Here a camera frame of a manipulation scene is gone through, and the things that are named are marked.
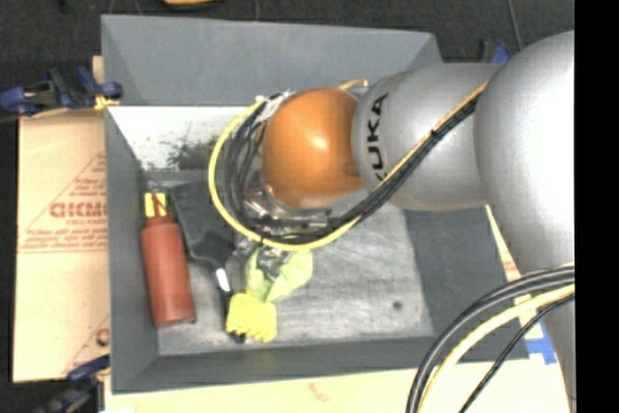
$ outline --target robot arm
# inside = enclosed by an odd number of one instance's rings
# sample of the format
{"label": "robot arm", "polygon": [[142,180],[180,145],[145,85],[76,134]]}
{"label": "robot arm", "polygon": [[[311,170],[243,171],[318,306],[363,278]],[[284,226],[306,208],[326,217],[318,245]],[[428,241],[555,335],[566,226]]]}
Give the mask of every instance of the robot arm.
{"label": "robot arm", "polygon": [[[233,183],[228,200],[237,205],[231,220],[254,241],[295,250],[324,246],[387,199],[407,210],[488,205],[521,273],[572,263],[574,52],[575,34],[568,32],[527,47],[501,67],[443,64],[394,74],[357,103],[341,89],[309,90],[287,99],[268,124],[250,112],[226,159]],[[426,141],[435,146],[387,195],[384,185],[393,183],[402,157]],[[243,147],[254,142],[261,146],[262,174],[248,188],[257,147],[247,153]],[[209,167],[212,185],[218,153]],[[239,165],[234,159],[240,157]],[[285,170],[278,171],[283,163]],[[330,218],[334,202],[362,186],[370,201],[337,221]],[[248,198],[252,188],[261,192]],[[219,201],[215,186],[212,194]],[[257,203],[253,215],[250,207]],[[304,232],[312,222],[323,225]],[[320,239],[308,242],[312,237]],[[574,303],[546,324],[575,412]]]}
{"label": "robot arm", "polygon": [[[353,150],[374,186],[411,144],[484,81],[475,113],[430,152],[391,202],[409,210],[487,204],[522,274],[575,261],[575,33],[500,69],[446,64],[396,74],[360,101]],[[546,320],[575,412],[575,304]]]}

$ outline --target clamp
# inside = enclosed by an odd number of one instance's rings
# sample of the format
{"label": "clamp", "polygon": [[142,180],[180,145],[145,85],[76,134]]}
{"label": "clamp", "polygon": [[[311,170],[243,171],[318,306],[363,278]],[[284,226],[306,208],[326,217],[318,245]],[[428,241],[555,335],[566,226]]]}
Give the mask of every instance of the clamp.
{"label": "clamp", "polygon": [[30,86],[16,86],[0,93],[0,111],[4,119],[32,117],[56,109],[103,108],[117,104],[123,87],[115,81],[99,84],[92,73],[80,66],[77,81],[65,80],[56,68],[50,69],[42,81]]}
{"label": "clamp", "polygon": [[77,413],[84,411],[80,408],[91,399],[95,402],[92,410],[102,411],[103,383],[98,374],[109,366],[109,355],[103,355],[73,369],[67,375],[67,380],[72,386],[50,399],[45,405],[35,408],[32,413]]}

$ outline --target cardboard sheet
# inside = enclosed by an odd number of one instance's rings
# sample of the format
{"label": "cardboard sheet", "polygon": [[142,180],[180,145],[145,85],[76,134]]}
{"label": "cardboard sheet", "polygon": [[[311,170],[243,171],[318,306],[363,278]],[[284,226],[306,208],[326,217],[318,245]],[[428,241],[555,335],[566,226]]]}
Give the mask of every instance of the cardboard sheet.
{"label": "cardboard sheet", "polygon": [[109,352],[103,115],[19,125],[13,380],[63,378]]}

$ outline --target yellow cable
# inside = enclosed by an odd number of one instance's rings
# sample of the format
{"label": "yellow cable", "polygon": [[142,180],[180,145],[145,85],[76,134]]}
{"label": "yellow cable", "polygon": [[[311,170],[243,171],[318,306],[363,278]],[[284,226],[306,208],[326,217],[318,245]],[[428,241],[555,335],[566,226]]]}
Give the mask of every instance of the yellow cable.
{"label": "yellow cable", "polygon": [[533,311],[545,305],[554,303],[555,301],[565,298],[566,296],[574,294],[574,292],[574,284],[561,287],[560,289],[547,291],[543,294],[540,294],[539,296],[536,296],[535,298],[532,298],[528,301],[504,310],[482,323],[479,327],[473,330],[470,334],[468,334],[463,340],[458,343],[458,345],[452,350],[452,352],[447,356],[447,358],[445,358],[445,360],[431,376],[429,382],[427,383],[426,389],[424,390],[424,394],[422,395],[422,399],[419,403],[419,408],[417,409],[418,413],[426,411],[427,399],[431,396],[432,392],[436,389],[440,381],[444,379],[446,371],[452,368],[459,361],[459,359],[464,356],[464,354],[466,354],[466,352],[477,342],[479,342],[481,339],[483,339],[495,329],[498,329],[510,320],[519,317],[523,313]]}
{"label": "yellow cable", "polygon": [[238,231],[243,236],[260,243],[264,246],[276,248],[278,250],[284,251],[300,251],[300,250],[314,250],[316,248],[323,247],[337,240],[342,234],[344,234],[348,229],[350,229],[359,219],[359,217],[355,218],[353,221],[350,221],[343,225],[342,227],[334,230],[328,236],[324,238],[317,239],[316,241],[312,241],[310,243],[304,243],[303,245],[290,245],[286,243],[280,243],[277,241],[273,241],[270,239],[264,239],[258,233],[247,229],[244,225],[238,222],[230,213],[225,209],[223,202],[220,199],[220,196],[217,192],[216,187],[216,167],[217,160],[221,152],[221,148],[223,147],[224,142],[228,139],[228,137],[232,134],[234,129],[241,124],[248,116],[250,116],[255,110],[260,106],[260,102],[254,103],[250,105],[247,109],[245,109],[241,114],[239,114],[221,133],[220,138],[218,139],[215,147],[213,149],[213,153],[211,154],[211,159],[209,160],[208,167],[208,184],[209,184],[209,192],[211,197],[213,198],[213,204],[221,214],[221,216],[228,222],[236,231]]}
{"label": "yellow cable", "polygon": [[[356,84],[358,82],[363,82],[363,81],[364,80],[362,80],[362,79],[355,79],[353,81],[349,81],[346,84],[352,85],[352,84]],[[403,167],[403,165],[406,163],[406,161],[408,161],[408,159],[410,159],[415,153],[417,153],[417,151],[424,144],[426,144],[426,142],[431,138],[432,133],[435,132],[437,129],[439,129],[441,126],[443,126],[444,123],[446,123],[449,119],[451,119],[454,115],[456,115],[464,106],[469,104],[473,99],[476,99],[484,91],[484,89],[486,88],[487,84],[488,84],[488,82],[485,82],[484,84],[478,86],[472,93],[470,93],[460,103],[458,103],[456,105],[456,107],[454,107],[454,109],[452,111],[448,112],[445,115],[445,117],[443,117],[440,121],[438,121],[438,123],[436,123],[434,128],[432,128],[432,130],[429,131],[402,158],[402,160],[398,162],[398,164],[389,172],[389,174],[387,174],[387,176],[380,183],[378,183],[373,188],[372,191],[375,192],[376,190],[378,190],[378,188],[380,188],[384,183],[386,183],[396,173],[398,173],[398,171]],[[241,112],[223,130],[223,132],[221,133],[217,143],[215,144],[215,148],[213,149],[213,152],[211,154],[211,159],[209,160],[209,166],[208,166],[208,184],[209,184],[209,191],[210,191],[211,197],[213,198],[213,204],[215,205],[217,210],[220,212],[221,216],[225,219],[225,221],[227,221],[230,224],[230,226],[232,228],[234,228],[237,232],[239,232],[243,236],[251,239],[252,241],[255,241],[255,242],[260,243],[260,244],[262,244],[264,246],[267,246],[267,247],[275,248],[275,249],[278,249],[278,250],[284,250],[284,251],[301,251],[301,250],[314,250],[316,248],[324,247],[324,246],[328,245],[329,243],[333,243],[334,241],[337,240],[337,238],[339,238],[345,232],[350,230],[359,221],[361,216],[357,216],[352,221],[349,221],[346,224],[344,224],[341,227],[339,227],[338,229],[335,229],[331,234],[329,234],[329,235],[327,235],[327,236],[325,236],[323,238],[317,239],[316,241],[312,241],[312,242],[309,242],[309,243],[304,243],[302,245],[292,245],[292,244],[282,243],[282,242],[273,241],[273,240],[270,240],[270,239],[263,238],[258,233],[254,232],[254,231],[252,231],[252,230],[250,230],[248,228],[246,228],[244,225],[242,225],[240,222],[238,222],[225,209],[225,206],[223,205],[223,202],[221,201],[220,196],[219,196],[219,194],[217,192],[216,183],[215,183],[216,170],[217,170],[217,160],[218,160],[218,157],[220,155],[221,148],[223,147],[223,144],[225,143],[225,141],[227,141],[229,136],[232,134],[234,129],[239,124],[241,124],[247,117],[249,117],[252,113],[254,113],[255,110],[260,105],[261,105],[261,102],[254,103],[254,104],[250,105],[248,108],[246,108],[243,112]]]}

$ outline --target red bottle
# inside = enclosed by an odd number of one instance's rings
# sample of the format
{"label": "red bottle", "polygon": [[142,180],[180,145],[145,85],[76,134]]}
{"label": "red bottle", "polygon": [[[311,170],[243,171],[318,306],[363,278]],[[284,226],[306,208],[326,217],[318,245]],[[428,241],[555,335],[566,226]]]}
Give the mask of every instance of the red bottle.
{"label": "red bottle", "polygon": [[193,322],[195,308],[181,228],[157,195],[149,195],[154,215],[140,231],[140,241],[153,323],[162,327]]}

